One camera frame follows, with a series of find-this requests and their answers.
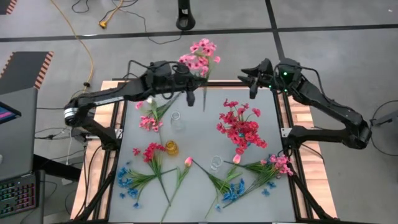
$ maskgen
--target gray floor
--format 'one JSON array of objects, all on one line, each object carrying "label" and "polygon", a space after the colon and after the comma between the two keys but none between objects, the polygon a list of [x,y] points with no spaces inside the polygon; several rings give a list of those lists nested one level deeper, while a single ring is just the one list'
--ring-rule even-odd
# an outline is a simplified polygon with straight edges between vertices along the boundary
[{"label": "gray floor", "polygon": [[[56,0],[78,34],[118,34],[144,31],[142,20],[118,12],[106,30],[98,20],[112,9],[110,0],[89,1],[90,11],[75,14],[70,6],[75,1]],[[147,29],[176,30],[177,1],[139,1],[129,10],[147,18]],[[398,3],[395,0],[271,0],[278,27],[354,26],[398,23]],[[84,0],[76,9],[84,9]],[[195,30],[270,28],[271,23],[263,0],[194,0],[192,9],[197,20]],[[18,0],[10,16],[0,16],[0,38],[72,35],[66,22],[49,0]],[[186,35],[177,42],[155,45],[146,38],[86,40],[95,62],[92,90],[99,90],[103,80],[122,77],[127,62],[174,60],[189,50],[193,41],[204,36]],[[277,51],[271,33],[206,35],[218,45],[221,63],[212,74],[214,79],[235,79],[239,69],[257,65],[264,57],[277,63]],[[156,37],[165,41],[177,37]],[[280,33],[286,57],[304,66],[316,68],[327,95],[350,105],[370,119],[374,110],[388,100],[396,100],[398,63],[397,29],[342,30]],[[73,40],[48,42],[0,43],[0,62],[18,50],[52,50],[53,61],[39,91],[39,106],[62,107],[70,95],[82,88],[90,71],[84,48]],[[143,70],[133,67],[140,74]],[[305,73],[317,82],[315,74]],[[396,110],[392,104],[380,115]],[[315,125],[340,128],[341,125],[317,110],[312,110]],[[38,111],[37,130],[63,127],[61,111]],[[398,154],[398,130],[388,124],[374,130],[374,140],[384,151]],[[64,156],[69,139],[35,142],[35,153],[48,158]],[[73,141],[71,152],[82,149]],[[321,143],[325,157],[333,200],[342,220],[374,223],[396,223],[398,213],[398,157],[389,157],[369,145],[356,151],[339,144]],[[46,205],[47,223],[62,221],[64,199],[74,185],[60,189]]]}]

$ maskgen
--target rgb keyboard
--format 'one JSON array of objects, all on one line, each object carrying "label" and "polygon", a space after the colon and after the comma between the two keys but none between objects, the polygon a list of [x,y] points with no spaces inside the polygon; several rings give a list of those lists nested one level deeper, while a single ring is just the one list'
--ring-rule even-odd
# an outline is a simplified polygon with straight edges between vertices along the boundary
[{"label": "rgb keyboard", "polygon": [[37,207],[34,174],[0,182],[0,218]]}]

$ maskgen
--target small glass cup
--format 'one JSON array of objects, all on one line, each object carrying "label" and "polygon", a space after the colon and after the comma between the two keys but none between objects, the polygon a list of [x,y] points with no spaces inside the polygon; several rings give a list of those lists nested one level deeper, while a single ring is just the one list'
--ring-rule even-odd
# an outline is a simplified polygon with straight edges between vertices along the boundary
[{"label": "small glass cup", "polygon": [[183,131],[185,129],[185,125],[183,123],[183,121],[181,120],[181,114],[178,111],[173,111],[172,115],[171,115],[171,127],[172,130],[174,132],[180,132]]},{"label": "small glass cup", "polygon": [[211,171],[217,173],[218,169],[222,164],[223,164],[223,159],[220,156],[214,156],[210,162]]}]

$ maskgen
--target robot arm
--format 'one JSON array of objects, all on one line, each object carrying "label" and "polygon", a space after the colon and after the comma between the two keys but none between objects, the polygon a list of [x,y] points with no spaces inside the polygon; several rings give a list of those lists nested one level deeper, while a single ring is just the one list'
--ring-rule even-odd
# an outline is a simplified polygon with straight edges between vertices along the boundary
[{"label": "robot arm", "polygon": [[157,94],[171,93],[173,95],[179,91],[187,92],[188,106],[193,106],[195,102],[193,91],[204,85],[207,82],[206,78],[192,75],[184,64],[177,63],[170,67],[170,63],[166,61],[151,63],[143,75],[120,87],[84,93],[72,98],[64,107],[66,125],[74,128],[82,127],[97,135],[105,150],[117,150],[119,141],[114,129],[105,128],[92,118],[87,117],[90,109],[122,100],[142,101]]},{"label": "robot arm", "polygon": [[283,59],[273,69],[270,60],[266,58],[255,68],[242,69],[242,72],[248,76],[238,78],[250,88],[251,99],[256,97],[259,87],[284,91],[289,96],[293,96],[295,101],[314,106],[345,125],[345,129],[342,130],[306,129],[303,126],[294,126],[285,138],[288,146],[300,147],[305,141],[326,141],[341,142],[353,149],[364,149],[371,137],[367,122],[352,108],[336,103],[325,96],[322,86],[320,86],[320,91],[310,83],[301,73],[302,69],[313,70],[301,67],[298,62],[289,58]]}]

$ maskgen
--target glass jar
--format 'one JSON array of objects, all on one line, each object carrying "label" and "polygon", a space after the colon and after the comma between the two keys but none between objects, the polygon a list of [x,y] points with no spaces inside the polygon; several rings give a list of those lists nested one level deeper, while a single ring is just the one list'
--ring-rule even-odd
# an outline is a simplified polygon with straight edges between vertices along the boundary
[{"label": "glass jar", "polygon": [[181,120],[181,114],[179,111],[173,111],[170,123],[173,132],[181,132],[185,129],[185,125]]}]

